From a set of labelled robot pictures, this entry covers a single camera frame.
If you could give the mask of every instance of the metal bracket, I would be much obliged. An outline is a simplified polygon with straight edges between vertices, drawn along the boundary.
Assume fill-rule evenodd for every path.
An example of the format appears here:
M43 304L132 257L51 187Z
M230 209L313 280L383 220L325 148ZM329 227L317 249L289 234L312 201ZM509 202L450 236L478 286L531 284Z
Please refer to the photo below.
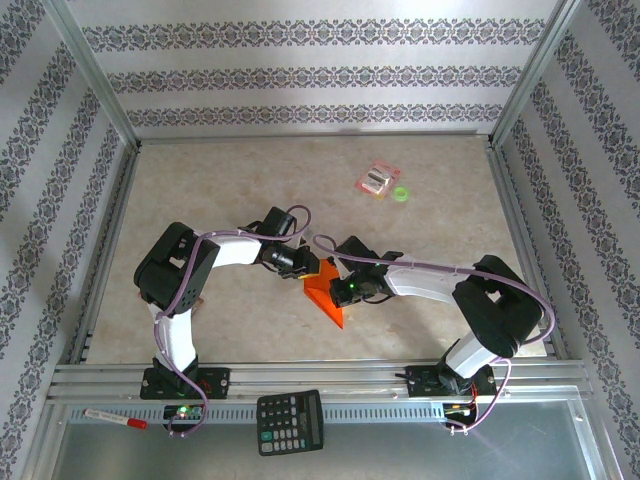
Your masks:
M228 368L199 367L196 383L207 398L211 400L225 400L229 391ZM175 388L171 388L155 368L147 368L142 377L140 398L143 400L197 400L200 398L195 391L184 395L179 394Z
M438 380L437 365L409 365L405 368L407 392L414 397L451 397L451 392ZM485 365L472 377L478 395L495 395L497 392L493 369Z

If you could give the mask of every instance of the purple cable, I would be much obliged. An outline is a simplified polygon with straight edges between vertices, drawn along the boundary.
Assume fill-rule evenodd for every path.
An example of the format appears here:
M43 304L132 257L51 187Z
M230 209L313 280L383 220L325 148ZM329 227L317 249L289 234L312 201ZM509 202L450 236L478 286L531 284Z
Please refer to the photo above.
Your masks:
M507 364L507 373L504 375L504 380L502 380L502 385L500 385L500 388L498 388L498 391L496 392L495 397L493 397L493 400L491 400L491 403L489 403L489 405L487 406L487 409L482 413L482 415L480 415L480 418L477 418L476 421L473 422L471 425L465 425L464 423L458 422L457 420L447 419L447 423L461 427L459 430L453 429L454 432L465 432L465 431L468 432L469 430L473 430L474 428L476 428L478 425L480 425L482 422L486 420L486 418L489 416L489 414L493 410L493 407L496 406L496 403L498 402L498 398L500 398L500 395L502 395L502 392L504 391L505 387L507 386L507 382L511 377L511 361L508 358L497 358L493 362L491 362L491 365L495 365L496 363L501 363L501 362Z
M165 347L162 344L162 339L160 338L160 320L162 320L162 318L164 317L168 317L171 312L173 312L176 308L176 305L178 305L178 302L180 301L180 299L182 298L182 295L184 294L184 291L187 288L187 284L189 283L189 279L191 278L191 272L193 271L193 266L196 262L196 255L198 253L198 249L200 248L200 245L202 244L202 242L204 240L207 240L211 237L216 237L216 236L234 236L234 237L245 237L245 238L253 238L256 240L276 240L276 241L282 241L282 240L291 240L292 238L295 238L299 235L302 235L307 228L309 228L309 224L311 223L311 211L305 207L304 205L294 205L292 207L290 207L287 210L287 213L290 213L293 210L296 209L300 209L300 210L304 210L307 213L307 221L304 223L304 225L302 226L302 228L300 228L300 230L293 232L289 235L282 235L279 237L274 237L274 236L268 236L268 235L258 235L256 233L251 233L251 232L244 232L242 230L218 230L215 232L207 232L204 233L202 235L200 235L197 239L196 239L196 243L193 245L193 250L191 251L191 255L189 256L189 262L187 264L187 269L184 272L184 278L182 279L182 283L180 284L180 287L178 288L178 291L176 292L175 296L173 297L173 300L171 301L171 303L169 304L169 306L167 307L166 310L159 312L156 315L155 321L154 321L154 326L153 326L153 335L155 337L156 340L156 345L158 346L158 350L160 351L160 354L162 355L162 357L164 358L165 362L167 362L167 365L169 365L169 368L171 370L173 370L173 372L178 375L178 377L180 377L180 379L182 379L182 381L184 381L185 383L187 383L191 388L193 388L196 392L198 392L198 394L200 395L200 397L202 397L202 401L204 403L203 407L202 407L202 415L200 417L200 420L198 421L198 423L196 423L193 427L191 427L189 430L187 430L186 432L182 432L180 434L180 436L182 438L185 438L189 435L191 435L192 433L194 433L196 430L198 430L202 424L204 423L206 416L207 416L207 411L209 410L209 399L207 398L207 395L204 393L204 391L194 382L192 381L189 377L187 377L184 373L182 373L180 370L178 370L178 368L175 366L175 364L171 361L170 358L168 358L165 353ZM171 430L171 426L173 424L173 418L169 421L169 425L168 425L168 429L169 429L169 435L173 435L173 430Z
M333 246L333 250L331 250L330 248L327 248L324 245L322 245L319 242L320 239L328 240L329 242L331 242L331 244ZM547 338L551 334L551 332L553 331L553 329L556 326L556 314L553 311L553 307L551 306L551 304L549 302L547 302L547 300L545 300L542 297L542 295L540 295L535 290L532 290L528 286L523 285L522 283L516 282L515 280L511 280L510 278L506 278L506 277L503 277L501 275L495 275L493 273L481 272L481 271L478 271L478 270L471 270L469 268L458 268L458 267L454 267L454 266L451 266L451 265L438 265L436 263L427 263L427 262L401 262L401 261L397 261L397 260L383 260L381 258L365 258L365 257L356 257L356 256L353 256L353 255L346 255L344 253L336 252L335 251L335 249L337 248L336 241L333 238L331 238L330 236L323 235L323 234L315 235L313 237L313 243L320 250L323 250L324 252L329 253L330 255L333 255L333 256L338 257L338 258L344 258L345 260L351 260L353 262L374 263L374 264L379 264L379 265L395 265L395 266L398 266L398 267L423 268L425 270L431 270L433 272L444 272L444 273L453 273L453 274L460 273L462 275L475 275L476 277L482 277L482 278L487 279L487 280L494 280L496 282L500 282L500 283L503 283L503 284L508 285L510 287L516 288L516 289L520 290L521 292L526 293L527 295L529 295L533 299L535 299L540 304L540 306L544 309L547 317L549 318L549 325L547 327L547 330L542 332L542 333L540 333L539 335L536 335L533 338L530 338L530 339L522 342L523 345L530 345L530 344L532 344L534 342L537 342L539 340L544 340L545 338Z

